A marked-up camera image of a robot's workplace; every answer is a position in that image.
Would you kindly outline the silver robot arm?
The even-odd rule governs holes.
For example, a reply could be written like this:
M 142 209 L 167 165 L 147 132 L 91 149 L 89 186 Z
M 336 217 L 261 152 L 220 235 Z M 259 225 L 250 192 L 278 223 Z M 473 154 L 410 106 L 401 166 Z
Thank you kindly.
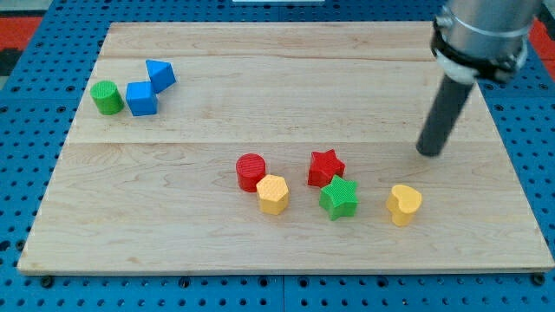
M 510 81 L 524 66 L 541 0 L 449 0 L 433 21 L 430 48 L 447 77 Z

